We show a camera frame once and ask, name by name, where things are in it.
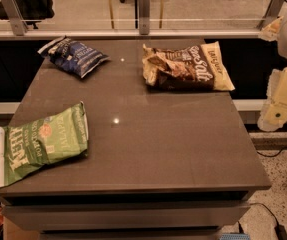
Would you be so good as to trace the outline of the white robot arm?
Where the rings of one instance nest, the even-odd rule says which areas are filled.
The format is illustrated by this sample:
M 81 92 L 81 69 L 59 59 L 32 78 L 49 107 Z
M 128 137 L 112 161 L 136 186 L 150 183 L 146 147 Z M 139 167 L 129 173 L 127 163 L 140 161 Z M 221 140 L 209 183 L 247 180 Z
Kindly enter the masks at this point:
M 287 59 L 287 11 L 264 26 L 259 37 L 276 41 L 279 55 Z M 276 131 L 287 122 L 287 67 L 272 70 L 266 95 L 257 125 L 262 131 Z

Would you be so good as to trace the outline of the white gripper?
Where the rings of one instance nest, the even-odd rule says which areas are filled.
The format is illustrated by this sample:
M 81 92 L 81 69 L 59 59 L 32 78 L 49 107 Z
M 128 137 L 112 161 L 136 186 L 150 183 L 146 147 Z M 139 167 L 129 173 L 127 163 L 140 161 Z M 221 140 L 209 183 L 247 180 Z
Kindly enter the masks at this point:
M 263 27 L 258 37 L 265 41 L 276 41 L 278 53 L 287 59 L 287 12 Z M 276 131 L 287 122 L 287 67 L 274 69 L 269 77 L 267 99 L 260 111 L 257 125 L 266 132 Z

